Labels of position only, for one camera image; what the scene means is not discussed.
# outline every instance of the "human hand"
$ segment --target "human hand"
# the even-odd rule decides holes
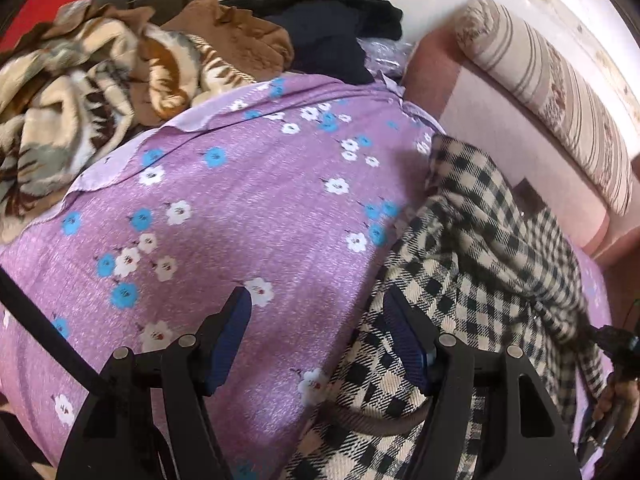
[[[610,374],[607,378],[607,387],[600,394],[598,403],[593,410],[593,420],[601,420],[608,413],[615,400],[621,399],[624,402],[620,419],[616,423],[614,433],[618,439],[622,439],[631,430],[636,417],[638,417],[638,408],[640,406],[640,390],[638,389],[638,381],[615,381],[614,375]]]

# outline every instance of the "brown blanket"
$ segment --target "brown blanket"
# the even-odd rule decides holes
[[[210,22],[223,25],[186,23],[175,32],[149,23],[153,12],[73,2],[0,54],[0,242],[58,202],[134,126],[158,126],[192,104],[273,78],[292,58],[286,31],[250,13],[220,7]],[[276,49],[262,48],[273,38]]]

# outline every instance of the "pink sofa armrest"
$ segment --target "pink sofa armrest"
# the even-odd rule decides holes
[[[609,212],[609,229],[593,255],[600,267],[612,266],[640,244],[640,182],[631,183],[631,203],[624,216]]]

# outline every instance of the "striped bolster pillow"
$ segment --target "striped bolster pillow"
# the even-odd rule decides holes
[[[616,123],[593,89],[527,22],[471,0],[456,22],[460,49],[537,115],[613,212],[631,200],[632,171]]]

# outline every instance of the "purple floral fabric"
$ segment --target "purple floral fabric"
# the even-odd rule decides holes
[[[611,324],[611,310],[609,309],[609,300],[607,299],[607,288],[604,283],[604,276],[600,268],[590,257],[588,257],[579,248],[574,246],[575,255],[578,257],[580,265],[580,274],[582,276],[582,293],[587,299],[587,308],[590,323],[600,328],[604,325]],[[601,353],[602,371],[608,376],[613,371],[611,360]],[[590,400],[585,391],[584,381],[576,370],[576,410],[574,431],[572,441],[578,442],[580,439],[580,428],[582,420],[587,416]],[[598,451],[591,457],[589,462],[582,468],[582,478],[590,480],[594,475],[594,465],[602,456],[602,452]]]
[[[239,89],[89,168],[0,264],[97,370],[119,346],[193,332],[246,286],[252,317],[207,407],[236,478],[268,478],[423,200],[428,119],[383,82]],[[8,312],[0,355],[0,389],[56,463],[86,392]]]

